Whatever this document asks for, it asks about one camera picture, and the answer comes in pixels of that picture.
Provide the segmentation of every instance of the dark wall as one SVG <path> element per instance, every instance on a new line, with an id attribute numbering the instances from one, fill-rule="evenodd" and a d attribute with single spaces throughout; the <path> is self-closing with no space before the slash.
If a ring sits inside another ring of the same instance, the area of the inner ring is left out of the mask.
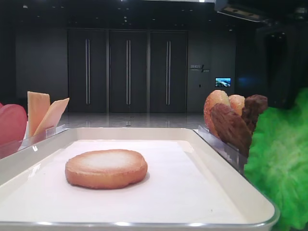
<path id="1" fill-rule="evenodd" d="M 267 96 L 265 70 L 255 43 L 255 29 L 237 33 L 235 93 L 248 97 L 254 94 Z"/>
<path id="2" fill-rule="evenodd" d="M 0 70 L 0 102 L 15 103 L 15 34 L 6 25 L 0 25 Z"/>
<path id="3" fill-rule="evenodd" d="M 188 69 L 187 112 L 202 112 L 206 97 L 214 90 L 234 93 L 235 34 L 228 30 L 206 30 L 189 32 L 188 68 L 204 65 L 201 70 Z M 215 78 L 231 78 L 231 87 L 216 88 Z"/>
<path id="4" fill-rule="evenodd" d="M 67 30 L 18 28 L 16 31 L 17 97 L 27 91 L 50 94 L 51 101 L 68 96 Z"/>

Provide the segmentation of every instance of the green leaf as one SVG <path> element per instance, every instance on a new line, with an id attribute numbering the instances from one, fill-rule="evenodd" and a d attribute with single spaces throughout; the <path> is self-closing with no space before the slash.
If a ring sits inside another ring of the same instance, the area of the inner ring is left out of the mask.
<path id="1" fill-rule="evenodd" d="M 245 176 L 280 209 L 277 228 L 303 229 L 308 222 L 308 89 L 291 110 L 260 115 Z"/>

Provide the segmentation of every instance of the plastic divider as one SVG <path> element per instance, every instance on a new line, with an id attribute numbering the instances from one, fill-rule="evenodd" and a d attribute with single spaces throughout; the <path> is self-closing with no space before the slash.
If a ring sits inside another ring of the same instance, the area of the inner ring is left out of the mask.
<path id="1" fill-rule="evenodd" d="M 44 132 L 27 139 L 23 139 L 22 141 L 13 141 L 2 145 L 0 146 L 0 160 L 65 130 L 66 126 L 63 124 L 58 127 L 48 128 Z"/>
<path id="2" fill-rule="evenodd" d="M 236 147 L 229 143 L 224 143 L 212 135 L 208 128 L 204 126 L 199 125 L 198 134 L 240 174 L 244 174 L 244 165 L 247 163 L 247 158 L 240 154 Z"/>

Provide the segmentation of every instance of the glossy floor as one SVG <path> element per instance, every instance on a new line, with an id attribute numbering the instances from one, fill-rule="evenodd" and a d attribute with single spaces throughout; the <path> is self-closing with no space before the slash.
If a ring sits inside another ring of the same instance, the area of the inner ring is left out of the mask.
<path id="1" fill-rule="evenodd" d="M 66 113 L 59 125 L 67 128 L 190 128 L 204 124 L 203 114 Z"/>

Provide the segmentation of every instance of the display monitor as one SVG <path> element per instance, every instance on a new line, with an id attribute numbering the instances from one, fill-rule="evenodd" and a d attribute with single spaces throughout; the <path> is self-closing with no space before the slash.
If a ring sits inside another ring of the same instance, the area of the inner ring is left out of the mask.
<path id="1" fill-rule="evenodd" d="M 229 88 L 231 86 L 231 78 L 215 78 L 215 87 Z"/>

